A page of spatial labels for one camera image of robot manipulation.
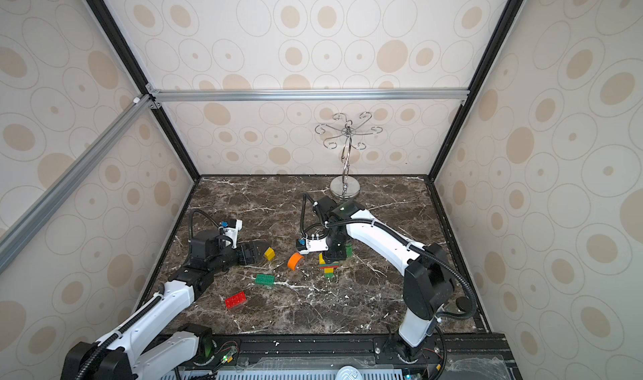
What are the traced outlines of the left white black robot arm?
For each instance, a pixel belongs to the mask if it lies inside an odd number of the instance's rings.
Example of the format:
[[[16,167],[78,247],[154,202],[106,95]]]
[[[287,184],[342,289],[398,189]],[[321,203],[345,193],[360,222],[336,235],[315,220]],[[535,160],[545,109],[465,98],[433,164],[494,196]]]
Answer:
[[[214,282],[217,274],[261,260],[270,245],[238,242],[237,229],[198,233],[189,253],[162,289],[111,332],[81,341],[65,357],[63,379],[159,379],[182,363],[211,363],[216,357],[210,328],[187,324],[158,345],[153,341]]]

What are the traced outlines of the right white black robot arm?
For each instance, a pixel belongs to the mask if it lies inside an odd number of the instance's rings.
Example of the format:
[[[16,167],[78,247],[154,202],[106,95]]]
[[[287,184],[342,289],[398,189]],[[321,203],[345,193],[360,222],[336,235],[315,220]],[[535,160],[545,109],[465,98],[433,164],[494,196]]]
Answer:
[[[302,195],[296,241],[300,254],[321,254],[326,262],[339,262],[348,257],[348,244],[354,240],[384,257],[403,277],[406,313],[398,329],[402,345],[419,348],[441,318],[465,321],[477,314],[475,291],[447,262],[440,245],[400,234],[353,199],[338,204],[330,197]]]

